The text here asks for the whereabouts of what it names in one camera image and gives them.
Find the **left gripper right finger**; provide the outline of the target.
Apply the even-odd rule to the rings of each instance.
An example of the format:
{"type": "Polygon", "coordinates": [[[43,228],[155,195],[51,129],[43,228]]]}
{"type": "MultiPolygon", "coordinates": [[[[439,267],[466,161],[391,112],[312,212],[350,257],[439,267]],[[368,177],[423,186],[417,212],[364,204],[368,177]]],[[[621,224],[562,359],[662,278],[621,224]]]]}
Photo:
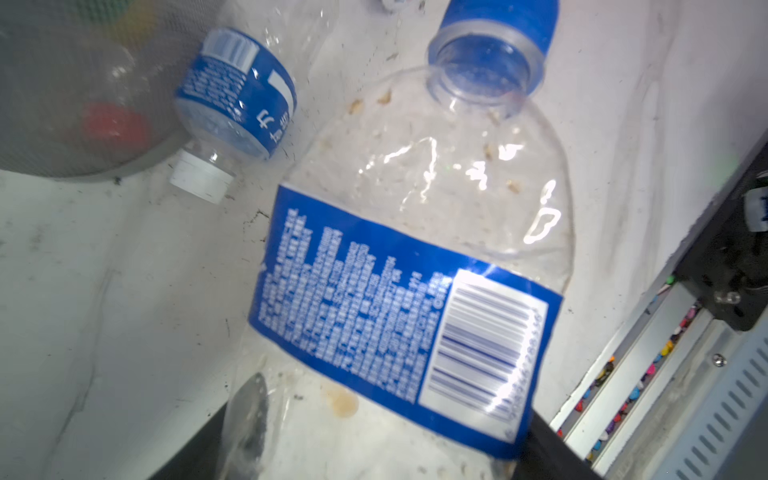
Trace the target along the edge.
{"type": "Polygon", "coordinates": [[[512,480],[601,480],[536,412],[512,480]]]}

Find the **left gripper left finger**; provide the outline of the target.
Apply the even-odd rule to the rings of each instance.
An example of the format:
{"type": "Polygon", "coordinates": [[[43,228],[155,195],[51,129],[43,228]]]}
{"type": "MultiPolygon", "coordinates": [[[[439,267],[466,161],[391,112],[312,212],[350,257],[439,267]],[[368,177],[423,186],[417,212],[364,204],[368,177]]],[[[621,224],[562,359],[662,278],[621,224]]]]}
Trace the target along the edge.
{"type": "Polygon", "coordinates": [[[267,382],[251,376],[156,473],[154,479],[256,479],[264,452],[267,382]]]}

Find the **small bottle blue cap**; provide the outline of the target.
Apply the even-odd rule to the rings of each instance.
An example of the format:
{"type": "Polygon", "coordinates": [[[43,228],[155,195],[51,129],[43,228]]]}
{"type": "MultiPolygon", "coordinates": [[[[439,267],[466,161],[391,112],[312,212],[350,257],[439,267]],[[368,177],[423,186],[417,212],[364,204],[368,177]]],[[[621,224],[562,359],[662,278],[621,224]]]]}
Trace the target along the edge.
{"type": "Polygon", "coordinates": [[[453,1],[279,185],[220,479],[509,479],[573,271],[555,1],[453,1]]]}

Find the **red label bottle red cap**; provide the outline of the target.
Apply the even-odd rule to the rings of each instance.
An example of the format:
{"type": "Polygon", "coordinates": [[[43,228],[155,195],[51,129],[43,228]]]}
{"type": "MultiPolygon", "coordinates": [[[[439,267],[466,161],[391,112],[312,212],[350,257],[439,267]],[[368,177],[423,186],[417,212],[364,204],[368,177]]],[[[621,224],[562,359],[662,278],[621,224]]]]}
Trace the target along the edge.
{"type": "Polygon", "coordinates": [[[146,149],[151,133],[145,117],[111,103],[89,104],[82,120],[84,135],[90,140],[125,149],[146,149]]]}

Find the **clear bottle blue label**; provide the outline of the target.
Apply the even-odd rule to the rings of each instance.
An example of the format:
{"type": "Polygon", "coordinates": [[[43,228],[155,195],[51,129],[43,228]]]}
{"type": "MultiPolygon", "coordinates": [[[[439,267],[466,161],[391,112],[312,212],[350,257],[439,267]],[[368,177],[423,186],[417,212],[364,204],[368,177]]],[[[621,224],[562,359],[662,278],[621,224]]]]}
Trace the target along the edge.
{"type": "Polygon", "coordinates": [[[170,182],[219,203],[242,166],[269,159],[338,17],[335,1],[227,1],[179,85],[190,141],[170,182]]]}

